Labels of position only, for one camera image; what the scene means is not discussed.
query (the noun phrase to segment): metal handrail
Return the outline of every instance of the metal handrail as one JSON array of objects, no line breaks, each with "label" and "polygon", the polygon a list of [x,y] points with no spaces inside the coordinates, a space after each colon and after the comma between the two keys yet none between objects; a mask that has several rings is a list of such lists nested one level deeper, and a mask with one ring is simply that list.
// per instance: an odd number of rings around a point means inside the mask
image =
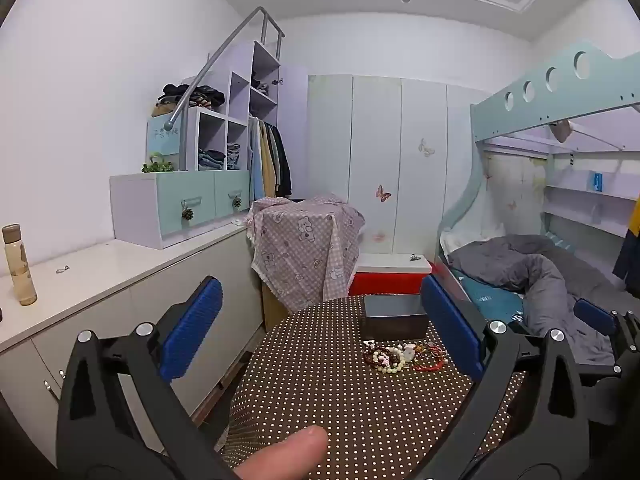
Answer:
[{"label": "metal handrail", "polygon": [[226,38],[226,40],[222,43],[222,45],[220,45],[220,48],[215,51],[213,56],[211,56],[209,58],[207,63],[204,65],[204,67],[202,67],[202,70],[200,70],[200,72],[198,72],[198,75],[195,77],[193,82],[189,85],[189,88],[187,88],[187,91],[183,94],[183,96],[178,101],[178,104],[176,105],[175,110],[171,114],[171,117],[169,118],[169,120],[164,123],[164,129],[166,131],[170,131],[171,129],[173,129],[175,121],[177,121],[177,119],[178,119],[178,116],[180,114],[182,114],[182,123],[180,125],[180,153],[179,153],[179,159],[178,159],[178,170],[179,171],[186,170],[186,165],[187,165],[187,150],[186,150],[186,143],[187,143],[187,114],[186,114],[186,110],[189,107],[189,100],[191,98],[191,94],[193,93],[193,90],[196,88],[196,86],[198,86],[199,83],[202,81],[202,78],[204,78],[204,76],[207,74],[207,72],[211,69],[211,67],[216,62],[216,60],[220,57],[220,55],[231,44],[231,42],[236,38],[236,36],[238,34],[240,34],[240,31],[243,30],[248,25],[248,23],[256,16],[256,14],[258,14],[258,12],[261,12],[263,14],[263,18],[262,18],[262,33],[260,35],[260,42],[262,44],[264,44],[264,41],[267,38],[267,25],[268,25],[269,22],[271,22],[271,25],[273,25],[273,27],[278,31],[278,45],[276,47],[276,59],[278,59],[278,60],[280,59],[280,47],[282,46],[282,38],[284,38],[284,36],[285,36],[284,32],[278,26],[278,24],[274,21],[274,19],[270,16],[270,14],[264,9],[264,7],[256,7],[255,10],[251,14],[249,14],[244,19],[244,21],[242,23],[240,23],[240,25],[238,25],[238,27],[236,27],[236,30],[234,30],[231,33],[231,35],[229,35],[229,37]]}]

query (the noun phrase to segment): polka dot tablecloth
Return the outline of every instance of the polka dot tablecloth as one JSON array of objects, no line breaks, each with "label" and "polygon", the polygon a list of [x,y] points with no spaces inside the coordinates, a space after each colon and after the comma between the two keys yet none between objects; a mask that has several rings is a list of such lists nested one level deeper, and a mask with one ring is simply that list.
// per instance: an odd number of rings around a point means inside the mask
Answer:
[{"label": "polka dot tablecloth", "polygon": [[[453,364],[439,372],[381,374],[362,359],[362,298],[309,307],[273,329],[252,357],[231,407],[224,458],[251,453],[311,424],[329,434],[327,457],[311,479],[404,478],[433,446],[471,387]],[[441,345],[430,326],[425,341]],[[506,428],[514,374],[480,451]]]}]

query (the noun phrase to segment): finger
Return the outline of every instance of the finger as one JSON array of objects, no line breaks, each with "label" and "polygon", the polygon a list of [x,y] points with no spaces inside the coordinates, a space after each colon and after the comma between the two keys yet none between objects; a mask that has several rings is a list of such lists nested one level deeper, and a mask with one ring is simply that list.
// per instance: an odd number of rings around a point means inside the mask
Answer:
[{"label": "finger", "polygon": [[301,480],[324,460],[327,445],[324,428],[309,426],[252,454],[234,471],[242,480]]}]

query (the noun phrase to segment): jewelry pile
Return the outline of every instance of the jewelry pile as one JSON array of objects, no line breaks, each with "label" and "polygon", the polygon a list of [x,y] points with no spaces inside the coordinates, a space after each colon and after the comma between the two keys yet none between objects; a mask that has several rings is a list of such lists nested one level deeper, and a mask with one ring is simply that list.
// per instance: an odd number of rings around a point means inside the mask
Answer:
[{"label": "jewelry pile", "polygon": [[[446,352],[431,341],[427,344],[376,345],[372,339],[364,341],[367,349],[362,355],[367,365],[383,374],[396,374],[413,362],[417,372],[436,372],[449,362]],[[437,364],[429,365],[428,359],[436,358]]]}]

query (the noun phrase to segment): gray comforter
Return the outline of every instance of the gray comforter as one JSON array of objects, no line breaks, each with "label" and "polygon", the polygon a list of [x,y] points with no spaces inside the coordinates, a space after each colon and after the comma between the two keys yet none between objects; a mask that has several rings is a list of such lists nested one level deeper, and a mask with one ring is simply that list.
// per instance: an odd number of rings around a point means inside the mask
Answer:
[{"label": "gray comforter", "polygon": [[535,335],[559,328],[577,363],[614,363],[609,339],[574,316],[580,298],[607,310],[640,314],[640,301],[616,290],[597,269],[541,235],[474,242],[449,255],[451,265],[480,282],[523,290],[524,323]]}]

